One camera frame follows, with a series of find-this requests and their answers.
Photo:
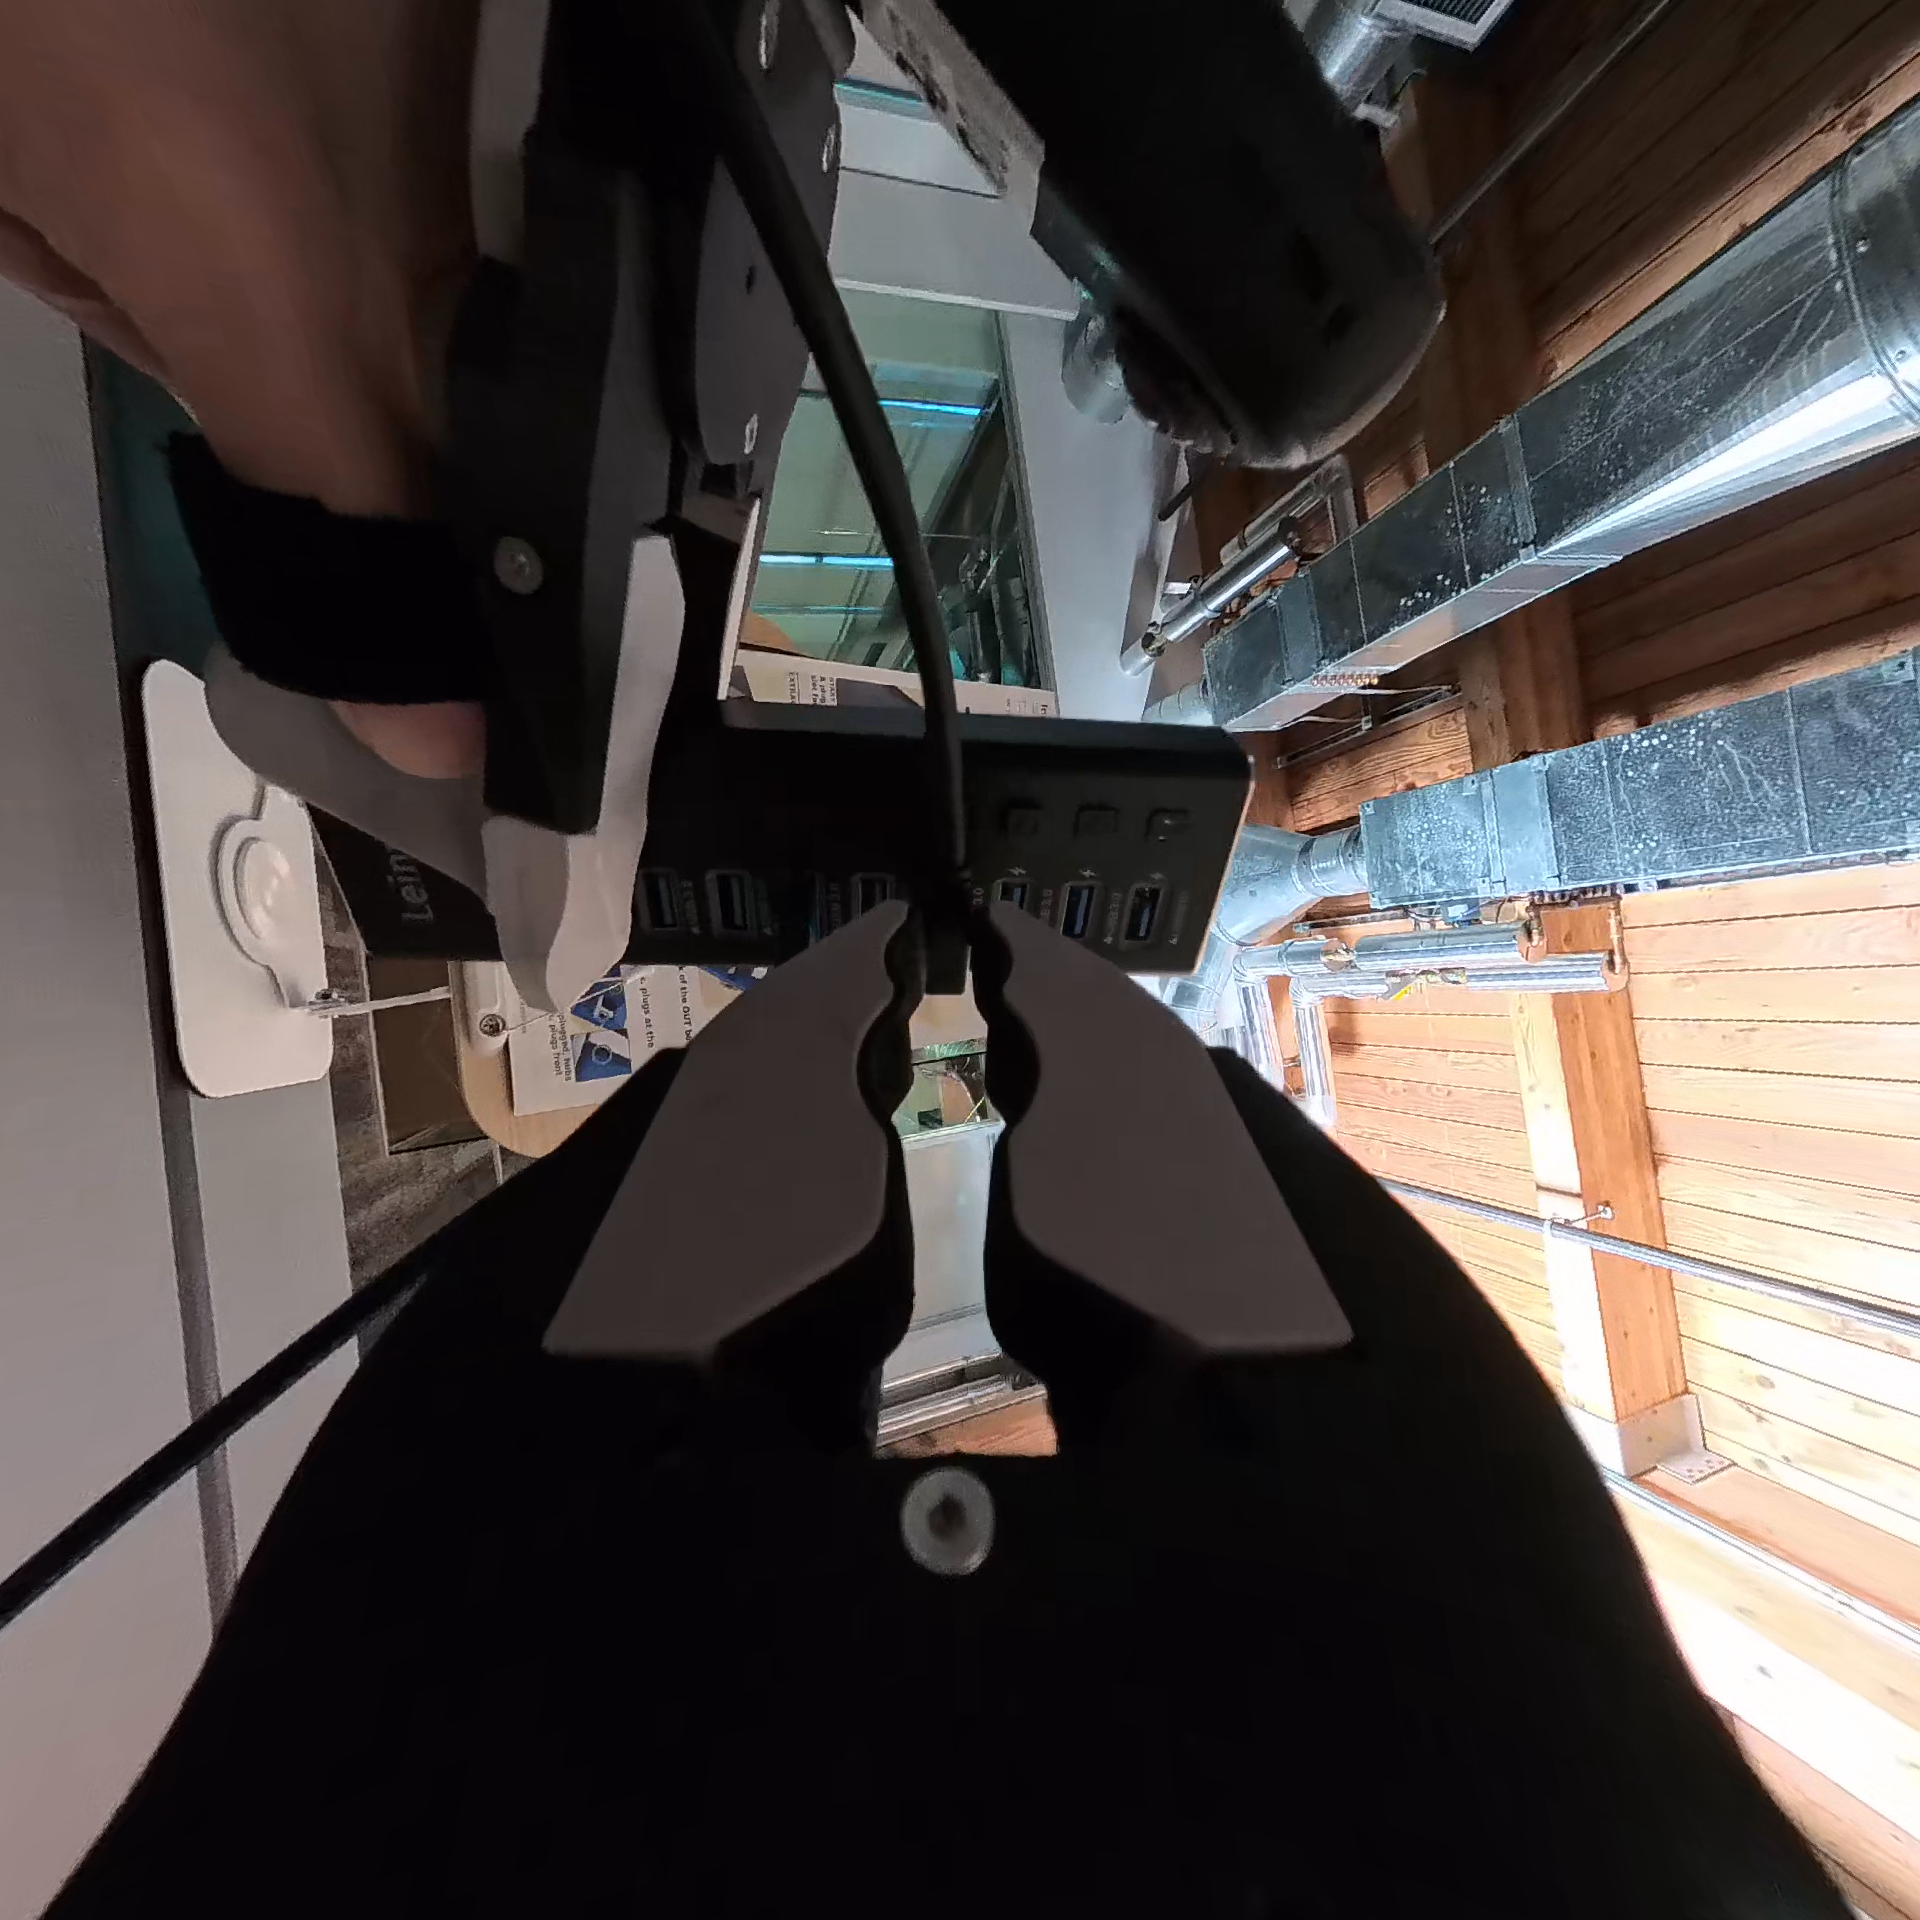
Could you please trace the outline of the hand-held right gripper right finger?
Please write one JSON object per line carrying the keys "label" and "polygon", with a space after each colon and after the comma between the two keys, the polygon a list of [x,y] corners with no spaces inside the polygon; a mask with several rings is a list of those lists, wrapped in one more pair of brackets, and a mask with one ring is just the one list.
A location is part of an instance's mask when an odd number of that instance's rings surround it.
{"label": "hand-held right gripper right finger", "polygon": [[1002,1119],[984,1303],[1057,1451],[1231,1434],[1241,1390],[1352,1355],[1254,1130],[1176,1016],[1009,906],[978,920],[978,1005]]}

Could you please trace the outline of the wooden instruction board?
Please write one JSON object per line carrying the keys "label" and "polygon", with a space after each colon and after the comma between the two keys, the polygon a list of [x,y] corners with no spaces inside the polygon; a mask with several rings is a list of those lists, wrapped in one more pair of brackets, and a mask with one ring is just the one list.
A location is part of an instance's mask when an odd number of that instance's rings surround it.
{"label": "wooden instruction board", "polygon": [[[896,711],[920,704],[906,670],[834,664],[742,643],[726,701]],[[705,967],[619,965],[557,1016],[529,1010],[497,963],[448,967],[448,1007],[462,1093],[473,1122],[499,1149],[542,1157],[638,1069],[688,1045],[767,971],[766,963]]]}

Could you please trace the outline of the brown cardboard box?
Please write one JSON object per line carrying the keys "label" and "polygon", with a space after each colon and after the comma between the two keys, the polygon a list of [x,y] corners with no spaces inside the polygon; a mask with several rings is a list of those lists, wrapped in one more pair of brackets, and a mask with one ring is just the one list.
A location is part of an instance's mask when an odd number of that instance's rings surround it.
{"label": "brown cardboard box", "polygon": [[463,1097],[448,997],[371,1014],[370,1045],[379,1135],[390,1157],[487,1139]]}

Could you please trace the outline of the dark rectangular metal duct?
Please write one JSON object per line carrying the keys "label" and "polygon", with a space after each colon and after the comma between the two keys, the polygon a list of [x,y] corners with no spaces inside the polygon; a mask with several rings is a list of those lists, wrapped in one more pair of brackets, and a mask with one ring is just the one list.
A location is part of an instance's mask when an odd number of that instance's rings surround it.
{"label": "dark rectangular metal duct", "polygon": [[1360,848],[1378,909],[1911,858],[1914,653],[1366,801]]}

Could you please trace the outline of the round duct with grille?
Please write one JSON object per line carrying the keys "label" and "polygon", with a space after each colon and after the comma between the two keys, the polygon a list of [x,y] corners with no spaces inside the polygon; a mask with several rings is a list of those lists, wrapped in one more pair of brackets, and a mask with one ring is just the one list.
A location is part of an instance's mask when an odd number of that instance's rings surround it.
{"label": "round duct with grille", "polygon": [[1384,121],[1432,56],[1477,54],[1512,2],[1283,2],[1288,23],[1352,118]]}

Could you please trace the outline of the rectangular metal air duct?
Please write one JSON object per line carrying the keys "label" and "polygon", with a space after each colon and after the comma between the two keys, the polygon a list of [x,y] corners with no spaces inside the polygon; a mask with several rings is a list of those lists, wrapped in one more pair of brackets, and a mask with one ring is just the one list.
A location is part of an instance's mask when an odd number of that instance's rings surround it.
{"label": "rectangular metal air duct", "polygon": [[1917,104],[1206,643],[1282,730],[1643,549],[1914,440]]}

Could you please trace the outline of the person's left hand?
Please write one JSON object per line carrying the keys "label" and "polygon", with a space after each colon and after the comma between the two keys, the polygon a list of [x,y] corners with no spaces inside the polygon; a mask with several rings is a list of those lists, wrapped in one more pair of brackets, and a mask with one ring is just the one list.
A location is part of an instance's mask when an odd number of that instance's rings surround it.
{"label": "person's left hand", "polygon": [[438,527],[473,2],[1,8],[3,278],[154,378],[230,656],[408,778],[483,759]]}

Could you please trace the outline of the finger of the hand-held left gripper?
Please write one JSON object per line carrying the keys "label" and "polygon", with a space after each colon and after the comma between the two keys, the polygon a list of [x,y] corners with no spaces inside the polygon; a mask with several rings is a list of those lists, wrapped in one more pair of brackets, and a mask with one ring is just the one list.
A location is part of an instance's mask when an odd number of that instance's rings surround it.
{"label": "finger of the hand-held left gripper", "polygon": [[669,538],[639,538],[630,552],[594,829],[555,833],[497,811],[483,818],[487,911],[513,993],[535,1016],[562,1016],[617,970],[630,941],[646,789],[683,617]]}

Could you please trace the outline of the black USB hub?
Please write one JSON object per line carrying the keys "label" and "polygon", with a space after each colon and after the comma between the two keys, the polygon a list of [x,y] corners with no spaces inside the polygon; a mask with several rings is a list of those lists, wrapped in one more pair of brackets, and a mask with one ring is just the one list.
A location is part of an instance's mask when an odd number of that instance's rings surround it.
{"label": "black USB hub", "polygon": [[[1206,728],[966,713],[966,877],[1136,975],[1197,965],[1251,793],[1241,745]],[[920,722],[902,709],[736,703],[659,754],[619,965],[767,967],[920,877]],[[375,955],[499,958],[449,855],[399,851],[313,811]]]}

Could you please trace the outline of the silver pipe fitting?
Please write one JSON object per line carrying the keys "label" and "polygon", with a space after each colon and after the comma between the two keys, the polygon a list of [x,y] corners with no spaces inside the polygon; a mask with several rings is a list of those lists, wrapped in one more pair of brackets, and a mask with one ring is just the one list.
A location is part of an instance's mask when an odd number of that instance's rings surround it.
{"label": "silver pipe fitting", "polygon": [[1176,645],[1216,624],[1239,601],[1278,582],[1286,565],[1305,563],[1302,539],[1322,521],[1331,539],[1358,529],[1358,511],[1347,497],[1286,497],[1248,521],[1223,549],[1219,563],[1191,583],[1184,594],[1168,600],[1120,650],[1120,672],[1141,680]]}

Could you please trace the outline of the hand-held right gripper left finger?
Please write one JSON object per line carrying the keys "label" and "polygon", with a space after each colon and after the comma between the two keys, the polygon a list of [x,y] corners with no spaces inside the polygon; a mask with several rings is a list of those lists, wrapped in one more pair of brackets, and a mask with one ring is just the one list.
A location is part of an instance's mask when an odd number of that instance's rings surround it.
{"label": "hand-held right gripper left finger", "polygon": [[782,965],[681,1055],[544,1330],[754,1400],[871,1454],[914,1306],[905,1153],[920,917],[885,904]]}

